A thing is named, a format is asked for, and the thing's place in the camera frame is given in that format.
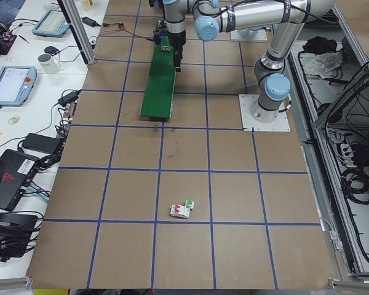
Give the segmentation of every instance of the white cloth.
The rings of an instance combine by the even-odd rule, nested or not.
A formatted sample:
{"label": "white cloth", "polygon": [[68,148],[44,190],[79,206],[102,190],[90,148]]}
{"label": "white cloth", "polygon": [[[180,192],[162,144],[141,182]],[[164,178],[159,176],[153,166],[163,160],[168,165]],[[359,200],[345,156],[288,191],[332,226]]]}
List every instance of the white cloth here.
{"label": "white cloth", "polygon": [[318,75],[322,79],[336,76],[336,68],[342,64],[342,54],[340,52],[328,52],[316,55],[304,67],[305,73]]}

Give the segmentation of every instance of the cardboard work surface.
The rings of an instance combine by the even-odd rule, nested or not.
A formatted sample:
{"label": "cardboard work surface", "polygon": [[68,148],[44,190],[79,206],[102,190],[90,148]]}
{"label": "cardboard work surface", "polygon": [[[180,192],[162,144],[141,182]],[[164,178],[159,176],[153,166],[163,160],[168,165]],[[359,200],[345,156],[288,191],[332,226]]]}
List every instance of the cardboard work surface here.
{"label": "cardboard work surface", "polygon": [[369,0],[337,0],[350,29],[369,58]]}
{"label": "cardboard work surface", "polygon": [[[266,44],[196,39],[172,118],[139,116],[158,7],[111,1],[27,275],[33,288],[324,289],[333,278],[295,126],[242,131]],[[170,207],[195,202],[189,219]]]}

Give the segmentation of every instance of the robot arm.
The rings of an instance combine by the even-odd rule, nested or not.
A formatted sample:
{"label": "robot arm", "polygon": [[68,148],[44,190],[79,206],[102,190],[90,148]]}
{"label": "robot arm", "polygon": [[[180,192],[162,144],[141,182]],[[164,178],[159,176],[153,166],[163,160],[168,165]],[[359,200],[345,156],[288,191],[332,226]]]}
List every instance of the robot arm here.
{"label": "robot arm", "polygon": [[304,23],[314,19],[310,15],[321,17],[334,3],[335,0],[247,0],[218,7],[218,0],[163,0],[175,68],[180,71],[187,14],[193,14],[198,38],[203,41],[215,39],[220,32],[280,23],[271,45],[254,66],[261,94],[250,110],[254,119],[272,122],[290,91],[290,81],[281,72],[294,41]]}
{"label": "robot arm", "polygon": [[203,41],[213,40],[219,32],[283,23],[262,58],[267,67],[279,69],[303,23],[314,19],[303,11],[321,17],[334,3],[335,0],[248,0],[218,7],[218,0],[163,0],[167,34],[177,53],[175,67],[180,71],[178,57],[186,43],[185,15],[193,14],[197,35]]}

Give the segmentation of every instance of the tablet screen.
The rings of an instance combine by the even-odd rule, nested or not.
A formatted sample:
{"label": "tablet screen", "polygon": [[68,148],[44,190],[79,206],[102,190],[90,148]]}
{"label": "tablet screen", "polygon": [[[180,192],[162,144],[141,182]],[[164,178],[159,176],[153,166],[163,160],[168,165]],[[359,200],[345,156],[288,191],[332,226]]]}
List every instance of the tablet screen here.
{"label": "tablet screen", "polygon": [[0,77],[0,101],[15,101],[29,69],[7,68]]}
{"label": "tablet screen", "polygon": [[66,21],[61,11],[52,10],[39,24],[37,30],[56,33]]}

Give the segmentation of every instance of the white desk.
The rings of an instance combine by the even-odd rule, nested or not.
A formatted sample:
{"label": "white desk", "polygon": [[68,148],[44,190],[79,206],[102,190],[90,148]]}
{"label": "white desk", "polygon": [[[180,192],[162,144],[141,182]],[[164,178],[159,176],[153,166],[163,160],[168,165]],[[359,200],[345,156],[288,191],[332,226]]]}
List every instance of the white desk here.
{"label": "white desk", "polygon": [[[50,5],[51,2],[54,1],[26,0],[17,18],[38,20],[43,16],[46,9],[52,8],[52,5]],[[108,2],[109,0],[95,0],[95,5],[90,11],[85,11],[79,1],[76,1],[76,5],[82,17],[87,15],[97,22],[102,23]],[[2,132],[0,145],[12,138],[26,136],[30,132],[35,133],[49,126],[50,109],[57,103],[62,92],[66,89],[81,89],[86,77],[87,67],[81,57],[78,57],[73,63],[62,63],[61,70],[56,74],[46,74],[37,61],[37,57],[44,53],[44,48],[52,45],[58,49],[62,49],[68,45],[76,45],[75,40],[70,30],[62,38],[53,38],[33,35],[31,32],[32,27],[25,25],[15,32],[15,34],[22,35],[31,44],[26,43],[18,37],[9,54],[3,55],[0,59],[0,69],[5,65],[35,66],[38,71],[34,88],[25,104],[22,107],[4,107],[0,109],[0,131]],[[100,31],[100,27],[91,28],[85,26],[85,29],[89,37],[97,36]],[[79,50],[77,47],[72,47],[65,50],[61,54],[61,58],[72,60],[78,53]],[[40,134],[55,137],[56,131],[54,125],[57,124],[60,118],[57,107],[52,110],[52,114],[54,123],[49,129]],[[18,123],[11,125],[9,124],[9,119],[14,115],[20,116],[20,120]],[[6,149],[16,150],[18,142],[19,140],[14,140],[0,147],[0,155]],[[35,152],[33,154],[42,156],[42,154]],[[57,167],[58,165],[56,164],[47,171],[37,174],[34,181],[44,189],[50,190],[54,183]],[[44,214],[46,206],[46,202],[37,196],[23,197],[15,211],[33,210]],[[22,258],[11,258],[7,263],[0,262],[0,279],[24,277],[32,254],[33,252],[30,251]],[[6,294],[19,294],[19,290],[8,290]]]}
{"label": "white desk", "polygon": [[[17,18],[27,18],[32,20],[39,20],[47,11],[52,9],[55,5],[51,4],[51,0],[27,0],[20,10]],[[97,23],[101,24],[105,14],[108,0],[97,0],[90,11],[85,11],[80,1],[75,1],[76,6],[81,17],[88,16]],[[19,23],[25,21],[16,21],[11,28],[15,28]],[[84,25],[87,36],[90,40],[95,39],[100,32],[100,27],[90,27]],[[14,31],[15,35],[21,35],[29,43],[18,37],[10,49],[7,55],[2,55],[0,58],[0,69],[4,65],[10,66],[35,66],[37,73],[44,73],[43,68],[37,61],[38,56],[44,53],[44,49],[47,46],[54,46],[61,50],[67,46],[76,45],[73,34],[69,29],[63,37],[42,37],[34,35],[31,30],[34,28],[33,25],[25,24]],[[61,60],[73,60],[79,50],[77,47],[67,48],[63,53],[60,54]],[[81,56],[78,56],[74,62],[62,63],[61,69],[58,74],[86,74],[87,66]]]}

